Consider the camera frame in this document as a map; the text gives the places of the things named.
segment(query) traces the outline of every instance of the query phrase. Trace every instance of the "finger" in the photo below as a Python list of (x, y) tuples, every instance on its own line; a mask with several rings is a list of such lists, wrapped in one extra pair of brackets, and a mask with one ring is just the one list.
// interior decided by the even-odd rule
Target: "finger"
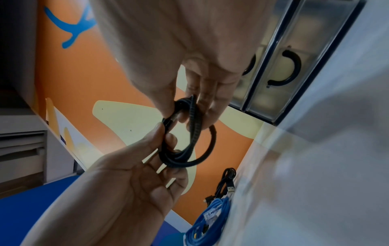
[(213, 79), (201, 78), (200, 80), (200, 96), (197, 106), (203, 114), (207, 112), (214, 100), (217, 84), (217, 81)]
[[(185, 68), (185, 73), (186, 81), (188, 82), (186, 85), (185, 97), (191, 97), (192, 95), (198, 97), (200, 94), (200, 75), (187, 68)], [(178, 116), (178, 121), (184, 123), (188, 117), (188, 112), (182, 112)]]
[(162, 144), (164, 135), (165, 127), (161, 122), (159, 122), (155, 128), (141, 140), (109, 155), (117, 158), (115, 162), (116, 165), (120, 165), (120, 168), (132, 168), (134, 165), (140, 163), (143, 159), (149, 156)]
[[(177, 141), (177, 138), (173, 134), (168, 133), (165, 136), (165, 142), (168, 145), (168, 148), (173, 150), (174, 147), (177, 145), (178, 141)], [(152, 169), (157, 171), (161, 167), (161, 165), (162, 165), (162, 161), (159, 158), (159, 152), (155, 152), (152, 155), (152, 157), (145, 164), (151, 166)]]
[(167, 190), (170, 192), (171, 197), (173, 198), (173, 204), (175, 204), (188, 185), (188, 172), (186, 168), (181, 168), (176, 174), (173, 175), (173, 177), (175, 178), (175, 181), (169, 186)]
[(153, 102), (154, 106), (161, 112), (163, 118), (170, 117), (174, 112), (174, 97), (176, 91), (175, 77), (166, 87), (163, 88), (143, 88), (134, 84), (134, 86), (144, 93)]
[(218, 83), (214, 101), (203, 116), (203, 129), (213, 125), (230, 103), (234, 90), (239, 82), (239, 76), (232, 76), (229, 81)]

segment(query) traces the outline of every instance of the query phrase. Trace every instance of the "person's right hand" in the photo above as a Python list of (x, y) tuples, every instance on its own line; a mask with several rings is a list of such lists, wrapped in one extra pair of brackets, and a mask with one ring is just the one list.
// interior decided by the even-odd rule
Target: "person's right hand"
[(258, 48), (275, 0), (91, 0), (96, 21), (133, 85), (167, 118), (177, 71), (198, 95), (203, 128), (220, 117)]

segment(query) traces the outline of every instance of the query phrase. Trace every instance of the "blue painted shape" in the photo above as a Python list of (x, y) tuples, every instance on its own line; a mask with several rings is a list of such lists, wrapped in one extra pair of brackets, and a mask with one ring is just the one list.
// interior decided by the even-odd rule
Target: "blue painted shape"
[(78, 35), (80, 35), (82, 32), (91, 29), (96, 25), (95, 19), (89, 19), (87, 20), (86, 17), (88, 16), (88, 13), (90, 11), (90, 6), (87, 5), (81, 15), (80, 21), (77, 24), (69, 24), (66, 22), (61, 21), (58, 19), (49, 8), (45, 7), (45, 13), (47, 17), (61, 30), (64, 30), (65, 32), (70, 32), (72, 34), (72, 37), (62, 43), (62, 48), (67, 49), (69, 48), (77, 39)]
[(184, 246), (185, 233), (171, 234), (165, 237), (159, 246)]
[(155, 236), (153, 243), (151, 246), (159, 246), (161, 241), (171, 235), (171, 234), (177, 234), (179, 231), (171, 226), (168, 222), (164, 221), (161, 228), (159, 229), (157, 236)]
[(0, 199), (0, 245), (20, 245), (44, 211), (77, 178), (64, 178)]

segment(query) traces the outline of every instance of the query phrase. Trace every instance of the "white wall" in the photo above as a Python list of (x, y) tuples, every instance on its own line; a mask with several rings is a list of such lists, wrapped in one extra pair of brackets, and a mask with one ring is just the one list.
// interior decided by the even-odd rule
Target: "white wall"
[(238, 170), (219, 245), (389, 245), (389, 2), (369, 1)]

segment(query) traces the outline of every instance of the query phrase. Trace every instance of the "person's left hand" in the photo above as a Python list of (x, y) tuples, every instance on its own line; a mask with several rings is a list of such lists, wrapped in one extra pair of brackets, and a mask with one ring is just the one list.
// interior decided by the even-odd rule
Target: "person's left hand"
[[(156, 152), (165, 136), (158, 123), (142, 140), (105, 155), (47, 209), (22, 245), (151, 245), (188, 184), (186, 169), (165, 168)], [(165, 141), (174, 148), (177, 138)], [(166, 188), (171, 178), (176, 180)]]

